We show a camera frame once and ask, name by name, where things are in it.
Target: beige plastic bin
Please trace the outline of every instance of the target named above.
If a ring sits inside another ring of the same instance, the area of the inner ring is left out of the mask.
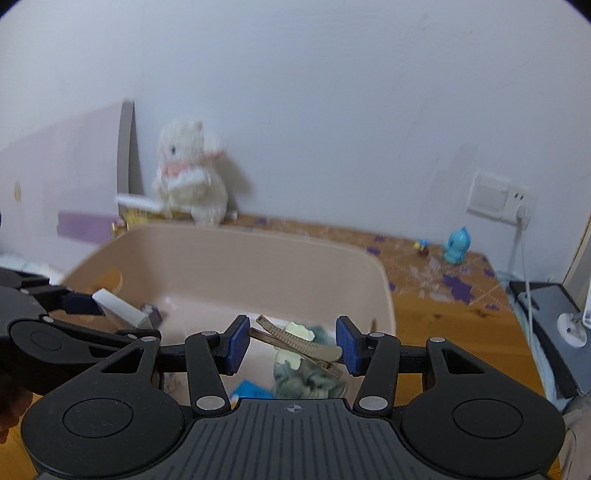
[[[384,268],[357,247],[233,227],[152,223],[106,244],[64,284],[88,290],[113,268],[121,272],[120,298],[136,307],[158,307],[165,345],[204,330],[223,332],[239,314],[247,314],[255,327],[256,316],[263,314],[279,324],[322,325],[332,336],[335,320],[347,315],[362,332],[375,319],[379,331],[395,333]],[[104,317],[66,319],[103,331],[117,329]],[[222,377],[227,392],[244,379],[271,389],[275,352],[251,339],[240,371]],[[343,377],[352,401],[361,379]]]

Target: small figurine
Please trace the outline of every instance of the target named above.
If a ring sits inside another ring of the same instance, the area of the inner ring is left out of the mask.
[[[443,258],[446,262],[457,265],[462,263],[466,252],[470,248],[470,234],[466,227],[460,228],[449,236],[449,240],[443,245]]]
[[[413,248],[421,257],[426,257],[429,254],[429,242],[424,238],[417,240],[414,243]]]

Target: power plug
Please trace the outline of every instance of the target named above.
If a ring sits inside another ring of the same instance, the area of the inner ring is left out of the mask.
[[[525,230],[530,224],[531,211],[526,205],[520,205],[517,209],[517,224],[521,225],[521,229]]]

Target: white eraser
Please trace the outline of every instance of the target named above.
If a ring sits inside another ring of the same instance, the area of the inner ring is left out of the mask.
[[[142,323],[149,322],[148,316],[144,312],[121,300],[117,295],[113,295],[109,290],[102,288],[95,292],[92,298],[101,307],[114,313],[135,328],[145,328],[145,326],[141,326]]]
[[[125,208],[134,208],[150,213],[162,213],[165,209],[164,203],[159,200],[130,193],[118,193],[117,203]]]

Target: white plush bear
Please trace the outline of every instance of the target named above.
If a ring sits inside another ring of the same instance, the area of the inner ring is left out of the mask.
[[[174,121],[158,142],[161,158],[154,190],[170,209],[189,210],[198,225],[220,223],[226,215],[228,193],[213,163],[223,155],[217,145],[204,147],[203,124]]]

